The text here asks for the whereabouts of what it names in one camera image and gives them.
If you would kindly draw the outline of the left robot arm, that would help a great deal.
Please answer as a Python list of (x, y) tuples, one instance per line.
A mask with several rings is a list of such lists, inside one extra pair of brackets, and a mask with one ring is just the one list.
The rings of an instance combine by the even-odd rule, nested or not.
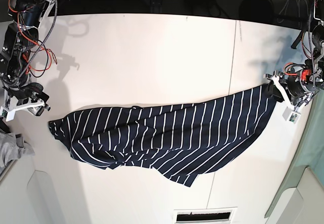
[(269, 80), (269, 96), (295, 112), (323, 90), (323, 0), (309, 0), (309, 4), (307, 21), (291, 45), (292, 49), (302, 45), (305, 62), (287, 63), (283, 71), (264, 75)]

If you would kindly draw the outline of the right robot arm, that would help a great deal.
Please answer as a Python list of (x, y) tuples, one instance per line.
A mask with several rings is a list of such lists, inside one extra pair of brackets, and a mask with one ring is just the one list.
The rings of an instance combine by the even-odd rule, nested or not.
[(49, 96), (41, 84), (33, 82), (36, 69), (32, 61), (36, 55), (46, 53), (46, 65), (41, 75), (56, 62), (54, 53), (46, 48), (44, 39), (39, 38), (41, 21), (51, 10), (58, 12), (57, 0), (8, 0), (8, 13), (13, 21), (8, 25), (1, 49), (1, 82), (4, 89), (4, 103), (1, 117), (10, 121), (21, 110), (40, 116), (50, 110)]

